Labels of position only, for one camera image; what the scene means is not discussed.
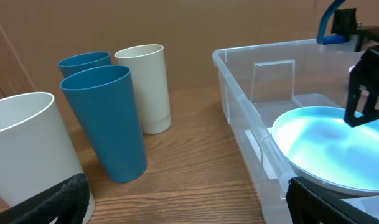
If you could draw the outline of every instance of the wooden tabletop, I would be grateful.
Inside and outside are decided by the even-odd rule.
[[[172,91],[170,103],[171,127],[145,135],[149,165],[129,183],[112,182],[83,131],[71,134],[95,198],[89,223],[264,223],[219,88]]]

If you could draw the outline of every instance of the light blue plate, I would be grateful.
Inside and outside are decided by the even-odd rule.
[[[379,194],[379,120],[351,128],[344,109],[298,108],[273,124],[273,138],[294,171],[345,194]]]

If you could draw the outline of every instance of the brown wall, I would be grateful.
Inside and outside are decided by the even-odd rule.
[[[0,82],[6,94],[48,91],[69,129],[78,123],[58,84],[65,57],[140,44],[165,46],[169,89],[218,83],[212,52],[316,36],[327,0],[0,0]],[[379,25],[379,0],[354,0]]]

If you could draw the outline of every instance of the clear plastic bin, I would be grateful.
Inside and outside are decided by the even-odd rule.
[[[257,189],[267,223],[291,223],[285,195],[288,180],[296,176],[268,128],[280,115],[295,108],[345,106],[349,68],[362,54],[327,50],[314,39],[213,53],[223,112]],[[346,202],[379,218],[379,198]]]

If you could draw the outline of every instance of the blue cup rim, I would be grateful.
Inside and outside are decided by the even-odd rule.
[[[104,83],[104,84],[101,84],[101,85],[97,85],[97,86],[92,86],[92,87],[88,87],[88,88],[77,88],[77,89],[72,89],[72,88],[64,88],[62,87],[63,83],[64,82],[67,82],[67,80],[71,79],[71,78],[74,78],[75,76],[77,75],[82,75],[82,73],[85,73],[85,72],[88,72],[90,70],[96,70],[96,69],[102,69],[102,68],[105,68],[105,67],[124,67],[124,68],[127,68],[128,71],[127,73],[125,73],[123,76],[113,80],[113,81],[110,81],[108,83]],[[104,65],[104,66],[99,66],[99,67],[95,67],[95,68],[89,68],[89,69],[86,69],[86,70],[82,70],[80,72],[77,72],[77,73],[74,73],[73,75],[70,75],[69,77],[67,78],[64,78],[60,83],[59,83],[59,88],[61,88],[62,90],[66,90],[66,91],[83,91],[83,90],[92,90],[92,89],[95,89],[95,88],[99,88],[99,87],[103,87],[103,86],[106,86],[106,85],[109,85],[109,84],[112,84],[114,82],[117,82],[121,79],[124,79],[126,78],[129,74],[131,73],[131,69],[127,66],[124,66],[124,65]]]
[[[106,56],[102,57],[102,58],[99,58],[97,60],[94,60],[94,61],[91,61],[91,62],[86,62],[86,63],[80,63],[80,64],[76,64],[76,65],[61,65],[61,63],[67,61],[67,60],[70,60],[70,59],[73,59],[75,57],[81,57],[83,55],[88,55],[88,54],[99,54],[99,53],[106,53]],[[87,53],[84,53],[84,54],[78,54],[78,55],[73,55],[71,57],[68,57],[68,58],[65,58],[61,61],[58,62],[58,66],[59,67],[62,67],[62,68],[68,68],[68,67],[76,67],[76,66],[81,66],[81,65],[87,65],[89,63],[94,63],[94,62],[98,62],[100,60],[103,60],[107,57],[110,57],[110,53],[109,52],[106,52],[106,51],[97,51],[97,52],[87,52]]]

